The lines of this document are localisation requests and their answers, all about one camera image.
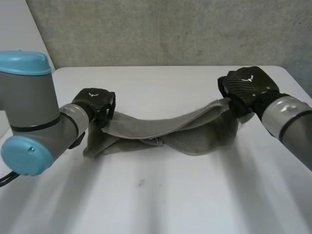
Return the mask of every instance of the towel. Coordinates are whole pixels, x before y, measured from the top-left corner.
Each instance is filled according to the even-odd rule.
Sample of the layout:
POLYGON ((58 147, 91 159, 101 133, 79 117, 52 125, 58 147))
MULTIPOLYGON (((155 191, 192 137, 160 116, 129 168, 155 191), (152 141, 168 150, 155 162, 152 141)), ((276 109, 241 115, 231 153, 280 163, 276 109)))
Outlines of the towel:
POLYGON ((102 129, 89 125, 86 157, 129 152, 167 144, 190 156, 198 156, 231 145, 239 124, 252 114, 237 119, 229 110, 229 98, 215 100, 191 113, 160 120, 142 120, 115 112, 102 129))

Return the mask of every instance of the black band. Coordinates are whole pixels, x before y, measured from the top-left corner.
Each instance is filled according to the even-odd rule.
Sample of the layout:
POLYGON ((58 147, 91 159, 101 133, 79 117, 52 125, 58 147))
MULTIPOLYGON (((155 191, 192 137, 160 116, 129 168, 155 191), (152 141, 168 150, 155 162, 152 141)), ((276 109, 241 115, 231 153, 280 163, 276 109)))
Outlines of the black band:
POLYGON ((77 126, 77 124, 76 124, 76 122, 73 120, 73 118, 71 118, 69 115, 67 115, 67 114, 65 114, 65 113, 63 113, 63 112, 61 112, 60 113, 62 116, 65 116, 66 118, 68 118, 72 123, 73 123, 73 125, 74 125, 74 127, 75 127, 75 129, 76 129, 76 139, 78 138, 78 134, 79 134, 79 128, 78 128, 78 126, 77 126))
POLYGON ((45 128, 52 127, 52 126, 56 125, 58 122, 60 122, 60 115, 56 119, 54 119, 54 120, 52 120, 52 121, 50 121, 48 123, 45 123, 45 124, 31 126, 31 127, 15 127, 15 126, 11 125, 11 129, 14 132, 22 132, 22 133, 34 132, 34 131, 38 131, 38 130, 42 130, 42 129, 45 129, 45 128))
POLYGON ((300 117, 303 117, 303 116, 306 116, 308 114, 311 114, 312 111, 304 111, 304 112, 301 112, 299 113, 298 115, 296 115, 295 117, 293 117, 291 120, 289 120, 282 128, 282 130, 280 131, 279 133, 279 141, 280 142, 283 142, 282 139, 283 139, 283 136, 286 132, 286 130, 288 129, 288 127, 293 123, 295 122, 297 119, 299 119, 300 117))

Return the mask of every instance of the white table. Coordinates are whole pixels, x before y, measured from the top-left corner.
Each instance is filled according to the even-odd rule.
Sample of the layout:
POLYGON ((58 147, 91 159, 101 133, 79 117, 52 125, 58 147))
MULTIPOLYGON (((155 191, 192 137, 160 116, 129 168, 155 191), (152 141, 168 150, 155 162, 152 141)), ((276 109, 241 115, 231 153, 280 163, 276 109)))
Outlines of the white table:
MULTIPOLYGON (((105 88, 116 92, 119 112, 157 119, 221 98, 216 79, 237 68, 61 68, 53 76, 60 106, 82 88, 105 88)), ((286 70, 262 68, 312 105, 286 70)), ((92 161, 85 146, 86 138, 42 175, 0 189, 1 234, 312 233, 312 173, 256 117, 232 147, 204 156, 164 146, 92 161)))

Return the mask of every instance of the white logo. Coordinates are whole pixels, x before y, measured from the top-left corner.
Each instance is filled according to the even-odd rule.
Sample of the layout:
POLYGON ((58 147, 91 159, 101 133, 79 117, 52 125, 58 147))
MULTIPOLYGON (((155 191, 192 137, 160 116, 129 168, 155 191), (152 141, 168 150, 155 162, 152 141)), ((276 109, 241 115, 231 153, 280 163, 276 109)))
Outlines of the white logo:
POLYGON ((249 79, 242 79, 242 81, 249 81, 249 82, 252 82, 252 81, 253 81, 253 78, 254 78, 254 76, 252 75, 251 78, 249 78, 249 79))
POLYGON ((90 93, 89 93, 89 95, 90 95, 91 97, 98 96, 98 94, 90 94, 90 93))

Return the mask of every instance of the stain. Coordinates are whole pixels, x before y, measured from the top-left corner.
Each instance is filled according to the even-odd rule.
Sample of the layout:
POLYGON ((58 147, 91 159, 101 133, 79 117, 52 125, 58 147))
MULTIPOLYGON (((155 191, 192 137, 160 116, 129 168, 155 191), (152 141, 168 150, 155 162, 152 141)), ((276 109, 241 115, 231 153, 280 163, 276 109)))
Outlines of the stain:
POLYGON ((144 187, 145 186, 145 179, 140 180, 140 182, 137 185, 139 188, 144 187))

